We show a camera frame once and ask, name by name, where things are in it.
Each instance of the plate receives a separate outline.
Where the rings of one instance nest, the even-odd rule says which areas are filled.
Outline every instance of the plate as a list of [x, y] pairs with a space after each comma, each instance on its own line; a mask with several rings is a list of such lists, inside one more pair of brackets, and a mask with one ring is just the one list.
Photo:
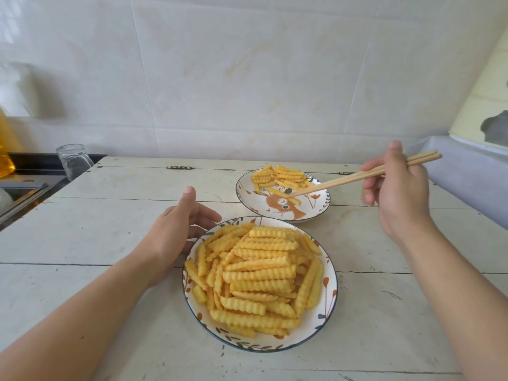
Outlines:
[[[205, 235], [203, 235], [198, 241], [196, 241], [196, 243], [194, 243], [194, 246], [186, 259], [192, 258], [194, 262], [196, 262], [196, 249], [198, 245], [221, 227], [224, 227], [227, 224], [241, 225], [247, 222], [254, 223], [256, 226], [263, 225], [272, 227], [289, 227], [294, 230], [300, 230], [298, 227], [287, 224], [281, 220], [261, 216], [244, 216], [241, 218], [233, 218], [218, 224], [216, 227], [207, 231]], [[315, 241], [314, 238], [312, 238], [312, 240], [319, 247], [321, 253], [323, 254], [318, 256], [324, 268], [320, 301], [314, 309], [306, 310], [303, 313], [300, 326], [296, 329], [290, 330], [289, 336], [281, 337], [256, 333], [255, 338], [248, 338], [230, 333], [226, 325], [219, 324], [211, 318], [210, 314], [206, 310], [206, 305], [198, 305], [191, 292], [196, 284], [189, 278], [184, 267], [182, 275], [182, 287], [190, 312], [199, 323], [199, 325], [209, 334], [221, 341], [223, 344], [235, 347], [237, 349], [250, 352], [267, 353], [280, 352], [303, 344], [305, 341], [314, 337], [314, 335], [316, 335], [323, 328], [323, 326], [326, 325], [333, 313], [337, 303], [338, 295], [337, 275], [335, 273], [333, 263], [326, 251], [323, 250], [323, 248], [319, 245], [319, 243]]]
[[[321, 190], [298, 196], [302, 204], [296, 205], [285, 198], [274, 195], [265, 188], [261, 193], [254, 192], [254, 183], [251, 176], [259, 170], [249, 171], [244, 174], [236, 183], [236, 196], [240, 202], [250, 211], [269, 218], [284, 220], [289, 223], [304, 222], [323, 214], [330, 206], [330, 193], [328, 190]], [[307, 180], [314, 184], [321, 182], [316, 178], [305, 174]], [[274, 188], [287, 194], [293, 192], [291, 188], [277, 185]]]

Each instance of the glass cup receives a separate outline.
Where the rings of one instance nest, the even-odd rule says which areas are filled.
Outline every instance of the glass cup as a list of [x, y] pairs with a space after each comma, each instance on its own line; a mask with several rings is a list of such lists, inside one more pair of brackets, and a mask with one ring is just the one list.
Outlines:
[[65, 144], [58, 147], [56, 153], [70, 181], [93, 166], [93, 161], [86, 154], [86, 147], [82, 144]]

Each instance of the hand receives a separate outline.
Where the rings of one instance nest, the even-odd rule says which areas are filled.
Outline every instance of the hand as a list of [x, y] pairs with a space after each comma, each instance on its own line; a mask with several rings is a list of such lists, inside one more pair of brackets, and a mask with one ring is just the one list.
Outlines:
[[382, 164], [384, 177], [363, 182], [362, 202], [368, 206], [378, 203], [384, 233], [400, 245], [413, 231], [434, 226], [429, 212], [427, 170], [423, 166], [407, 167], [398, 140], [390, 143], [384, 156], [364, 163], [361, 169], [368, 171]]
[[187, 187], [178, 205], [167, 208], [157, 218], [131, 253], [154, 263], [156, 270], [150, 285], [156, 285], [168, 275], [180, 253], [190, 251], [194, 242], [187, 239], [199, 238], [221, 220], [218, 213], [196, 203], [196, 190]]

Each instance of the wooden chopsticks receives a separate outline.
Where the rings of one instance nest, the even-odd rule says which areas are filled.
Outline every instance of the wooden chopsticks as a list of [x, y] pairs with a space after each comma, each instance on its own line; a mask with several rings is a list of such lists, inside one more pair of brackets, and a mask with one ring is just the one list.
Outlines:
[[[423, 163], [427, 163], [428, 161], [438, 160], [441, 158], [442, 158], [441, 154], [437, 153], [436, 150], [432, 150], [429, 152], [423, 152], [420, 154], [416, 154], [414, 156], [410, 156], [409, 158], [407, 158], [406, 164], [408, 167], [409, 166], [416, 166], [416, 165], [421, 165]], [[287, 198], [293, 198], [298, 195], [305, 195], [305, 194], [309, 194], [311, 192], [325, 190], [330, 187], [341, 186], [344, 184], [356, 182], [358, 180], [364, 180], [367, 178], [371, 178], [373, 176], [383, 175], [384, 173], [385, 173], [384, 165], [377, 166], [369, 171], [359, 171], [359, 172], [356, 172], [356, 173], [348, 175], [348, 176], [344, 176], [339, 179], [334, 179], [334, 180], [330, 180], [329, 182], [317, 184], [314, 187], [309, 187], [309, 188], [306, 188], [301, 191], [292, 192], [291, 194], [289, 194], [287, 196]]]

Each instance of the countertop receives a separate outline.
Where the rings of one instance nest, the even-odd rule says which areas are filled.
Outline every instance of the countertop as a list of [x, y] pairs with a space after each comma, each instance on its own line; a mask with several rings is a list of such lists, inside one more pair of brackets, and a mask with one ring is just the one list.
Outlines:
[[[264, 162], [106, 157], [0, 232], [0, 350], [125, 256], [193, 185], [224, 219], [251, 215], [235, 183]], [[355, 165], [284, 163], [321, 181]], [[169, 170], [167, 166], [192, 166]], [[337, 307], [313, 339], [281, 353], [224, 347], [195, 322], [181, 265], [149, 290], [113, 344], [98, 381], [293, 379], [459, 381], [460, 367], [428, 302], [360, 182], [331, 189], [328, 211], [298, 224], [333, 260]], [[431, 214], [461, 252], [508, 293], [506, 230], [432, 184]]]

